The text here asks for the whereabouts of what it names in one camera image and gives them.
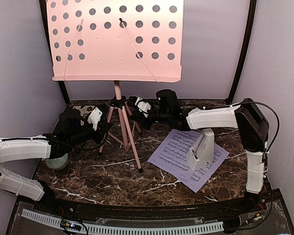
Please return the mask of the pink music stand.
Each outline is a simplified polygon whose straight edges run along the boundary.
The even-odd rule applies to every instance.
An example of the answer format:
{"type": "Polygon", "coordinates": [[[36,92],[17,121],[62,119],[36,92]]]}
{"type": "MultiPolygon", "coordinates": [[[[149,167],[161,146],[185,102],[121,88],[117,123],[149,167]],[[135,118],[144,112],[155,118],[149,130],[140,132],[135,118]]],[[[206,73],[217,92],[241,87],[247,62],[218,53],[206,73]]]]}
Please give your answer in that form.
{"type": "Polygon", "coordinates": [[[184,1],[48,0],[54,81],[175,83],[181,79],[184,1]]]}

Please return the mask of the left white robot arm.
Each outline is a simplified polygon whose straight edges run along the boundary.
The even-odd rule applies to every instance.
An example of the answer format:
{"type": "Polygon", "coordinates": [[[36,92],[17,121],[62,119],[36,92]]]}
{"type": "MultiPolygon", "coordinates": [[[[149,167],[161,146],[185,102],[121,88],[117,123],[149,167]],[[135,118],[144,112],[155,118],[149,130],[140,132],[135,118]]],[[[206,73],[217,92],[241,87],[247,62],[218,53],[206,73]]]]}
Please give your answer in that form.
{"type": "Polygon", "coordinates": [[[93,140],[100,148],[106,141],[112,124],[106,118],[91,120],[66,117],[58,121],[53,133],[24,138],[0,138],[0,189],[40,201],[48,213],[59,210],[59,202],[50,186],[12,172],[2,163],[27,159],[67,159],[73,149],[83,151],[81,144],[93,140]]]}

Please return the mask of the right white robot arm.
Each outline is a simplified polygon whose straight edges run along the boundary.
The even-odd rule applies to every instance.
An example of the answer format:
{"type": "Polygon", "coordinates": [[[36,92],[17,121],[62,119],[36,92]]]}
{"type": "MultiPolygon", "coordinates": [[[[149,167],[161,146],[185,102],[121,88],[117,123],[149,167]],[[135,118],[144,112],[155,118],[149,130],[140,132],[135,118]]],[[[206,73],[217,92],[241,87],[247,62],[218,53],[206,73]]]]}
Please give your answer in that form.
{"type": "Polygon", "coordinates": [[[132,96],[130,105],[136,109],[131,119],[149,130],[154,123],[170,126],[180,131],[208,128],[232,128],[239,132],[242,147],[247,156],[246,191],[250,194],[240,202],[244,212],[251,212],[259,205],[259,197],[264,185],[269,152],[269,122],[258,108],[258,103],[250,98],[240,103],[213,108],[193,108],[183,110],[176,101],[158,98],[155,107],[147,100],[132,96]]]}

